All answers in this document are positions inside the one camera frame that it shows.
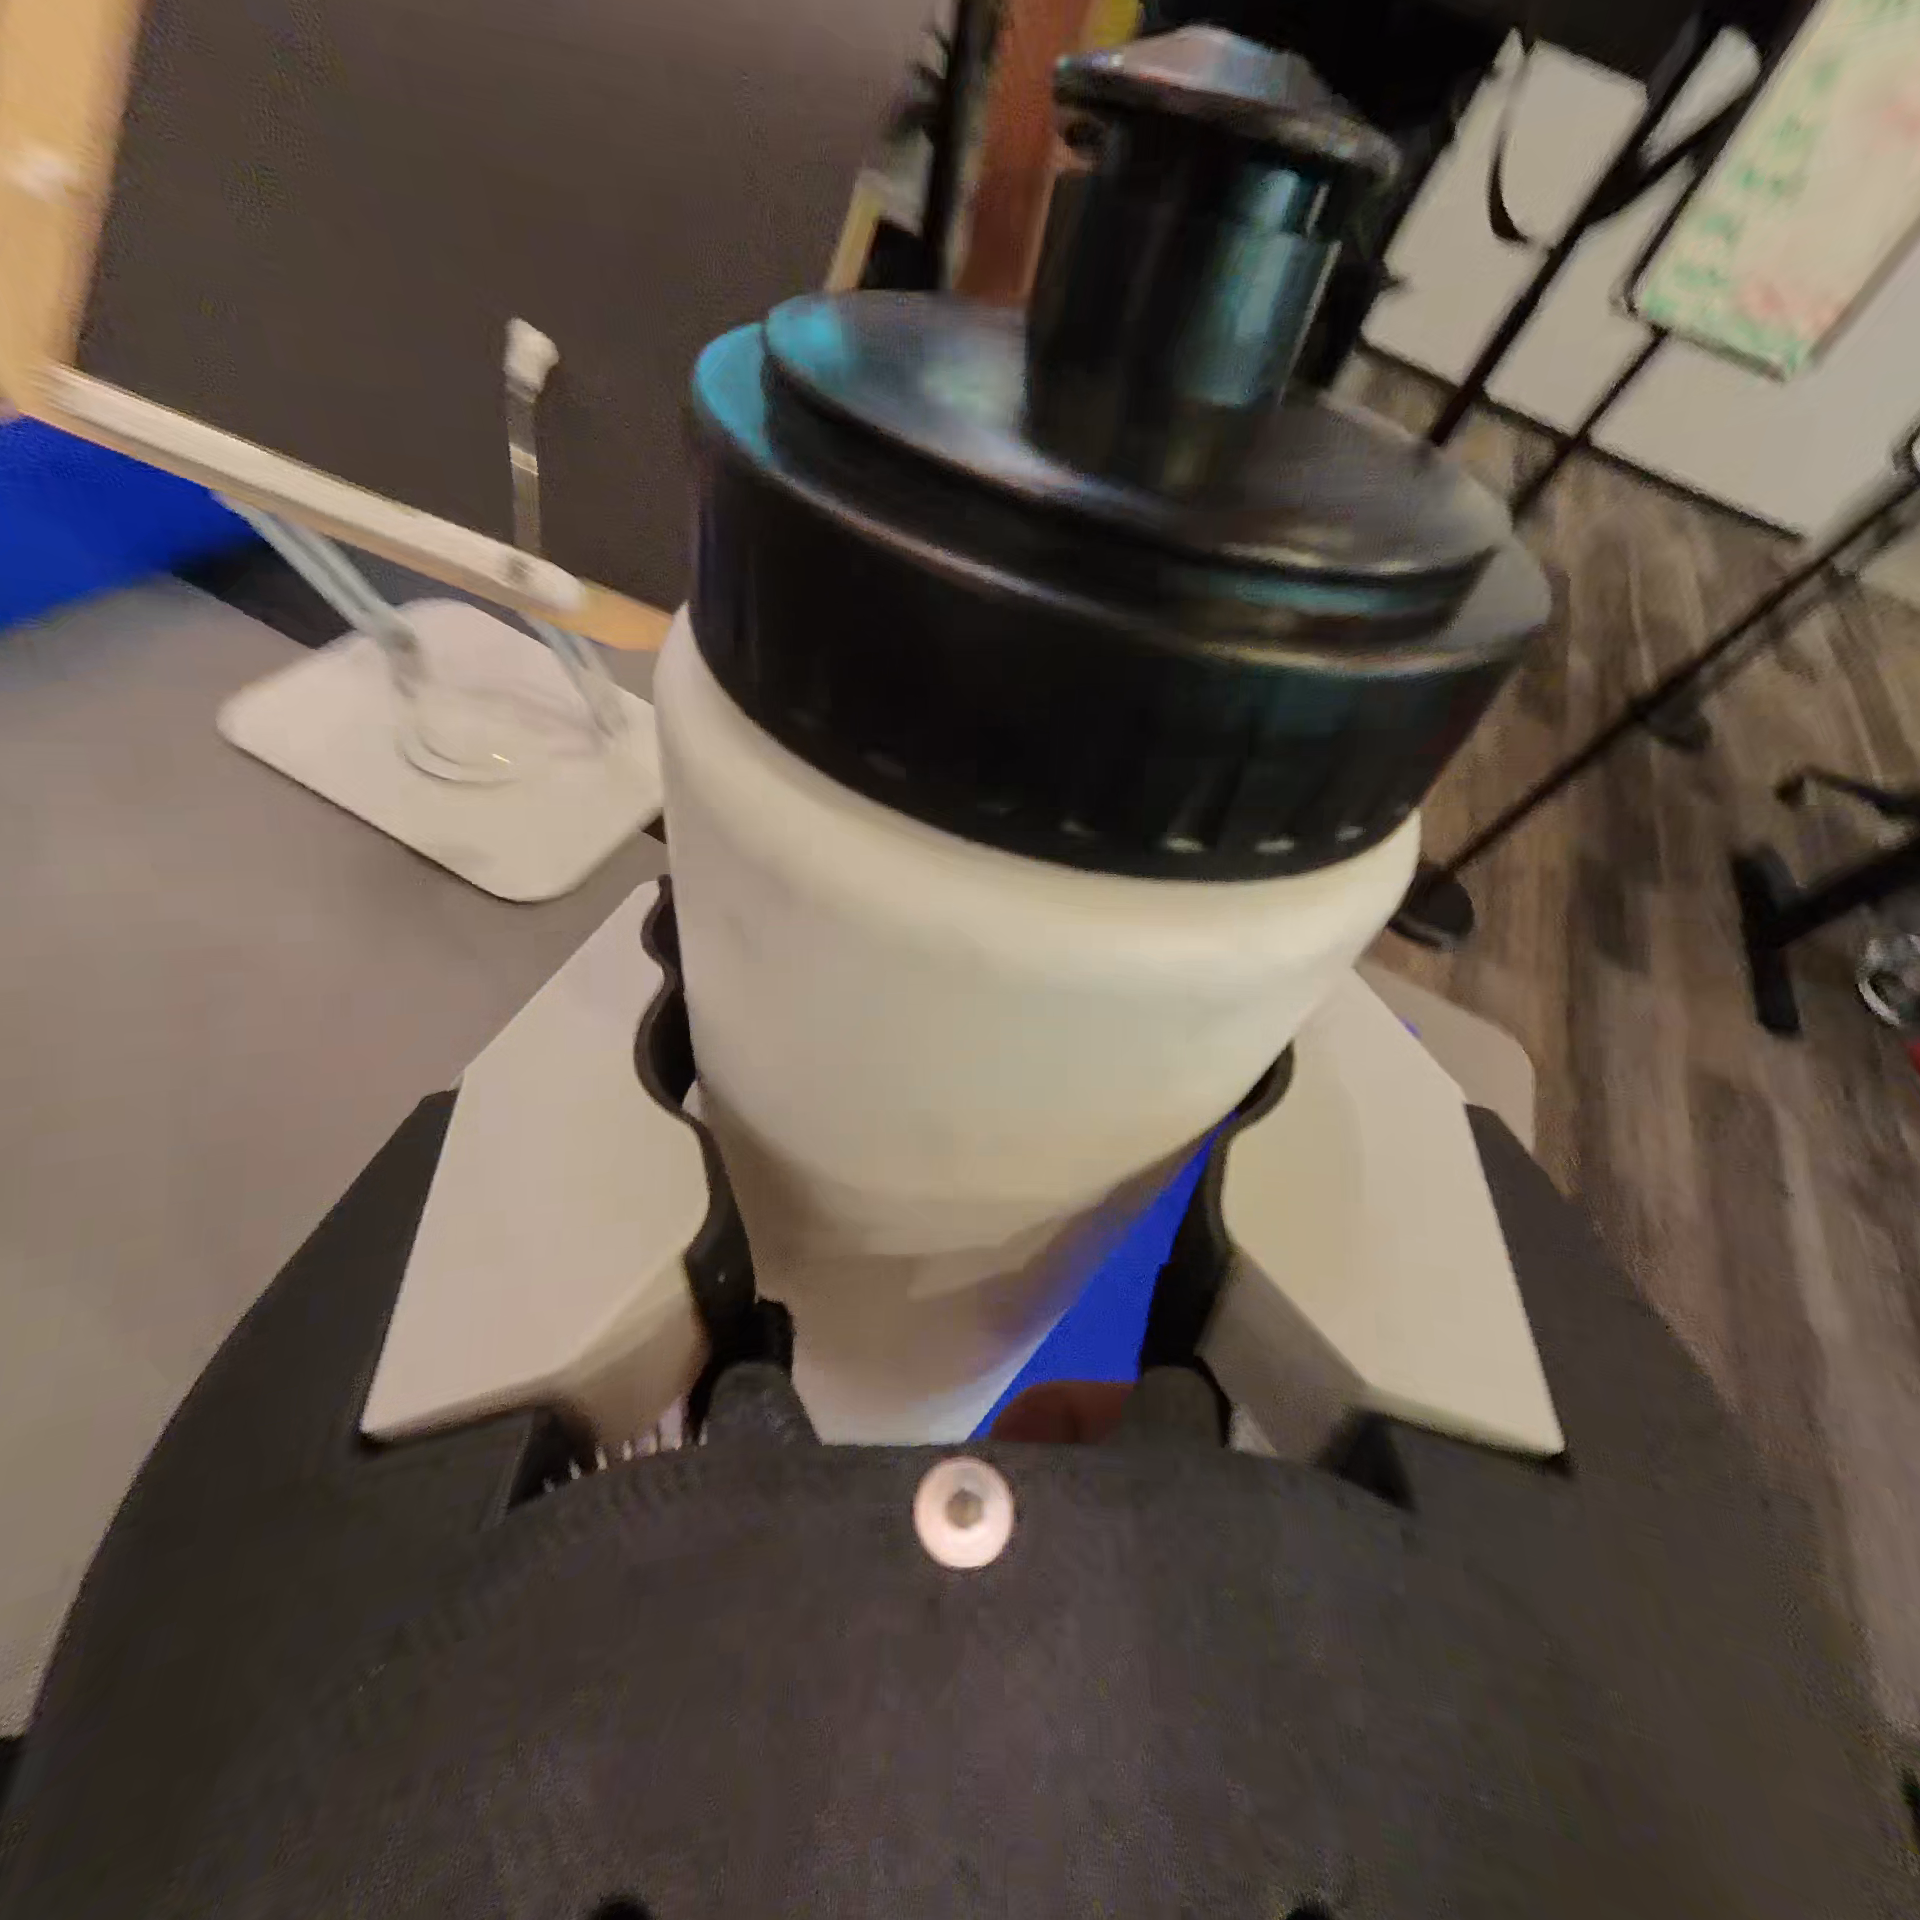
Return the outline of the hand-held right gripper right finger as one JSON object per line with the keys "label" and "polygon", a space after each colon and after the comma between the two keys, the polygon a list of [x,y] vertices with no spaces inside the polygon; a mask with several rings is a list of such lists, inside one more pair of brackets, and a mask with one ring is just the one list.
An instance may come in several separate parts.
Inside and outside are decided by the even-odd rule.
{"label": "hand-held right gripper right finger", "polygon": [[1471,1111],[1537,1140],[1537,1061],[1504,1022],[1385,970],[1305,1018],[1288,1092],[1224,1150],[1208,1360],[1234,1445],[1327,1451],[1358,1416],[1567,1445]]}

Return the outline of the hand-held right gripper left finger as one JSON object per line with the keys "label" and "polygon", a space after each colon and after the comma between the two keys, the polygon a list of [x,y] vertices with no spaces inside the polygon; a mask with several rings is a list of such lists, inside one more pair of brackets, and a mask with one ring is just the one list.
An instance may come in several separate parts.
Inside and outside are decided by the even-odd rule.
{"label": "hand-held right gripper left finger", "polygon": [[710,1360],[682,1256],[710,1165],[632,1061],[662,990],[632,889],[466,1061],[371,1383],[365,1442],[551,1410],[584,1442],[656,1442]]}

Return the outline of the white squeeze bottle black cap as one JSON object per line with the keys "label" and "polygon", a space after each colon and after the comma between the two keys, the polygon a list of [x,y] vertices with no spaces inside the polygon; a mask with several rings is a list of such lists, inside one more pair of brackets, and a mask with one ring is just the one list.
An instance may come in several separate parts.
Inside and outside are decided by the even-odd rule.
{"label": "white squeeze bottle black cap", "polygon": [[687,374],[656,655],[700,1116],[829,1442],[955,1442],[1418,878],[1552,592],[1297,389],[1397,146],[1178,24],[1055,63],[1027,311],[815,291]]}

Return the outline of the blue plastic bin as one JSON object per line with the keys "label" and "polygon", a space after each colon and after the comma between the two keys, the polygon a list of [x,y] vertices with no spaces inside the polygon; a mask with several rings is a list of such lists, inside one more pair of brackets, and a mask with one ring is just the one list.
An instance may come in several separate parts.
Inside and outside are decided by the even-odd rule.
{"label": "blue plastic bin", "polygon": [[255,549],[204,482],[30,414],[0,422],[0,626]]}

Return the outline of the black backdrop board stand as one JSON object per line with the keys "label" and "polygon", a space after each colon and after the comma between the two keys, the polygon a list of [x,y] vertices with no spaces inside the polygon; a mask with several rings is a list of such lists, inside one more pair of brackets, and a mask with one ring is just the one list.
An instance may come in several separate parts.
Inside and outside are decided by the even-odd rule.
{"label": "black backdrop board stand", "polygon": [[656,655],[687,359],[829,284],[930,9],[12,0],[7,411]]}

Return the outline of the whiteboard easel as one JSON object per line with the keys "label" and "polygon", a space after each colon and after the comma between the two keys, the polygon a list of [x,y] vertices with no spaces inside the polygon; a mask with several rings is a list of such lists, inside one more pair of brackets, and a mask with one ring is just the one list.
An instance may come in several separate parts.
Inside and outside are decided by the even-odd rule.
{"label": "whiteboard easel", "polygon": [[1818,0],[1651,229],[1624,311],[1800,380],[1920,229],[1920,7]]}

